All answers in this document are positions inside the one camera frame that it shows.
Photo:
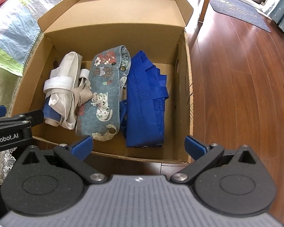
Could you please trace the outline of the blue floral cat-print bag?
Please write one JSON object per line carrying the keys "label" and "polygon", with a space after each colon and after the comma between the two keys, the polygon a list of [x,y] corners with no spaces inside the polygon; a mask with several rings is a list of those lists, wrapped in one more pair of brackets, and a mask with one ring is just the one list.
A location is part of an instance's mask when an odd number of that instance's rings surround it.
{"label": "blue floral cat-print bag", "polygon": [[131,57],[124,45],[93,58],[89,74],[91,99],[79,108],[76,135],[107,141],[119,132],[119,104],[130,68]]}

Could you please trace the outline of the blue non-woven shopping bag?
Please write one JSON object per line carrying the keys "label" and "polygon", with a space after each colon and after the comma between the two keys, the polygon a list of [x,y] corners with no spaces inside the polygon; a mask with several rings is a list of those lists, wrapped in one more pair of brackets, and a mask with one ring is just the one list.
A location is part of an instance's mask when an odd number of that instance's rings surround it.
{"label": "blue non-woven shopping bag", "polygon": [[131,59],[120,130],[127,148],[160,148],[164,142],[167,76],[139,51]]}

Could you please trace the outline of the white folded cloth bag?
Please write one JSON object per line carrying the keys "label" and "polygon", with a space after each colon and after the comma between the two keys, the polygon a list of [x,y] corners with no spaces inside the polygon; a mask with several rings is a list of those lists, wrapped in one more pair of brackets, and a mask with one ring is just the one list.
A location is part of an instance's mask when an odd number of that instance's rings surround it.
{"label": "white folded cloth bag", "polygon": [[75,129],[78,109],[93,97],[88,69],[81,68],[82,56],[72,51],[50,72],[43,92],[44,122],[54,127]]}

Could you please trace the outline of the light green covered sofa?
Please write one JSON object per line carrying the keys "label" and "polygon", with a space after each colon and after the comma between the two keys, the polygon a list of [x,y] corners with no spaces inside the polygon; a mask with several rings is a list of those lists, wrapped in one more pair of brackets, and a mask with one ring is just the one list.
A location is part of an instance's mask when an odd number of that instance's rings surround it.
{"label": "light green covered sofa", "polygon": [[[0,68],[0,118],[10,117],[21,77]],[[0,185],[12,169],[16,159],[12,155],[15,149],[0,152]]]}

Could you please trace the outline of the dark blue floor mat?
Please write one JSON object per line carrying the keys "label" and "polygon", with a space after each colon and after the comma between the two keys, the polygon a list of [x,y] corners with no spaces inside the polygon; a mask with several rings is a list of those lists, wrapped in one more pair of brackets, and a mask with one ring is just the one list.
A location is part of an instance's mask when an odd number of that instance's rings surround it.
{"label": "dark blue floor mat", "polygon": [[210,0],[210,5],[217,13],[252,24],[267,32],[271,32],[262,15],[252,6],[240,0]]}

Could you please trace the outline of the patchwork pastel blanket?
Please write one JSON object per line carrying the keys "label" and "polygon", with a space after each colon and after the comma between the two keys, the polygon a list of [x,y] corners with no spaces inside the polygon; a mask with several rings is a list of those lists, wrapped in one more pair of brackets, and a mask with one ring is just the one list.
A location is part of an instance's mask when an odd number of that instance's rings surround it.
{"label": "patchwork pastel blanket", "polygon": [[62,0],[7,0],[0,7],[0,68],[21,76],[39,34],[38,19]]}

